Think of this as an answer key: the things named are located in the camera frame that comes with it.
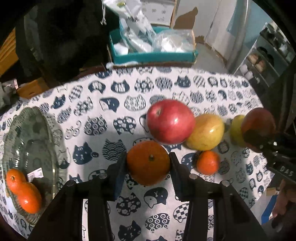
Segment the right hand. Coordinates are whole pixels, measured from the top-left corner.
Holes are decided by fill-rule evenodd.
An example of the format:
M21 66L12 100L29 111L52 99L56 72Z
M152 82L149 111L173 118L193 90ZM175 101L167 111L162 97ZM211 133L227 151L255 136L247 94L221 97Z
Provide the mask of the right hand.
M291 203L295 203L295 185L290 184L286 180L282 180L279 186L279 194L276 198L276 203L273 208L273 221L271 223L272 228L279 230L282 226L282 219L288 210L288 206Z

